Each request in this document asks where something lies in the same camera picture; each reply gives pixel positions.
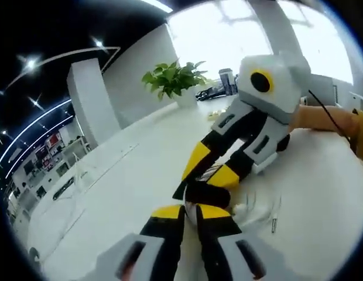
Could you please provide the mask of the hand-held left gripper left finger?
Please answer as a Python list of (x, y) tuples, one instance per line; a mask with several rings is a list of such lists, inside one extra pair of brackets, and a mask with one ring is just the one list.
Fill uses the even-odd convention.
[(130, 233), (102, 254), (102, 280), (173, 280), (181, 255), (185, 207), (154, 211), (140, 233)]

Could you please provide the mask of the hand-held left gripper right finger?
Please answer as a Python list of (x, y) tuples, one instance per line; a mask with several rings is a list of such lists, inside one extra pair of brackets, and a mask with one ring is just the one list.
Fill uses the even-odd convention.
[(208, 280), (259, 280), (266, 268), (228, 211), (197, 204), (201, 257)]

